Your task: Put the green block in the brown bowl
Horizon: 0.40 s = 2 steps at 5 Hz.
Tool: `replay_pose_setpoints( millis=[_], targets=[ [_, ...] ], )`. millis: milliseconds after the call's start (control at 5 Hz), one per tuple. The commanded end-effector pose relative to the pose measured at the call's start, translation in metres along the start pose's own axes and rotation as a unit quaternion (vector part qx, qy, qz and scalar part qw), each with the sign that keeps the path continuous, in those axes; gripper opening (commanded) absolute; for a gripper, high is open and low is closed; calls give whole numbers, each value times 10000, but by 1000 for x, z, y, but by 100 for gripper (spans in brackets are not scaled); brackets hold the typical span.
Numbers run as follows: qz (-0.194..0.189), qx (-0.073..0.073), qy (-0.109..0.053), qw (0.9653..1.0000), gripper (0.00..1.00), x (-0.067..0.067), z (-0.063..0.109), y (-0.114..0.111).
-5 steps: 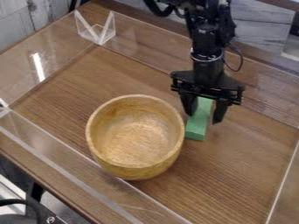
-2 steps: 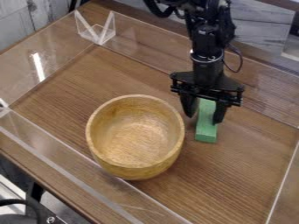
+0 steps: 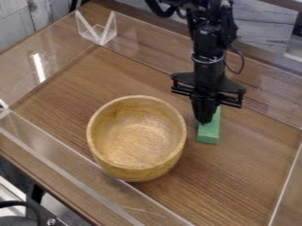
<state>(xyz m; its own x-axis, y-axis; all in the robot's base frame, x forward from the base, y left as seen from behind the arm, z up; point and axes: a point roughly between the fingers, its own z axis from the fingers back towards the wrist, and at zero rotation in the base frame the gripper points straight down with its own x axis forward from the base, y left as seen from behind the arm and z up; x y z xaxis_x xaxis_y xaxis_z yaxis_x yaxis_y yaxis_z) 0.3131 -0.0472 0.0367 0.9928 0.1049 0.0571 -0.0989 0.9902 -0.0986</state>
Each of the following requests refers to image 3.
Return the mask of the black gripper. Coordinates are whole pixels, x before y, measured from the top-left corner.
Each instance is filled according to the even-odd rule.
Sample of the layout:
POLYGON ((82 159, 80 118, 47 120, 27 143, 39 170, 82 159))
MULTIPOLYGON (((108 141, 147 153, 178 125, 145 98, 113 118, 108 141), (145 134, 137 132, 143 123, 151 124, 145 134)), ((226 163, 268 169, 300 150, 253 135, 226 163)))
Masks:
POLYGON ((247 89, 231 80, 226 74, 219 77, 218 81, 211 82, 206 76, 197 78, 193 72, 181 72, 171 75, 171 80, 173 93, 189 97, 197 94, 209 99, 206 101, 205 116, 203 100, 195 97, 191 98, 194 115, 201 124, 211 122, 221 104, 234 108, 242 108, 247 89))

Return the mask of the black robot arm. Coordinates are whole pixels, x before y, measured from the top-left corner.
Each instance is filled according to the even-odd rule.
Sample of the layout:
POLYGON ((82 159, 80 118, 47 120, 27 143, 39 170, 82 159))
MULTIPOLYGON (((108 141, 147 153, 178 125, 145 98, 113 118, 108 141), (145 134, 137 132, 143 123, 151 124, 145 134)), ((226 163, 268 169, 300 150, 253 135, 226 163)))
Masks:
POLYGON ((219 105, 242 107, 247 92, 226 74, 227 50, 238 30, 234 0, 146 0, 146 4, 158 17, 177 15, 187 22, 194 70, 171 75, 171 91, 190 98, 195 119, 207 124, 219 105))

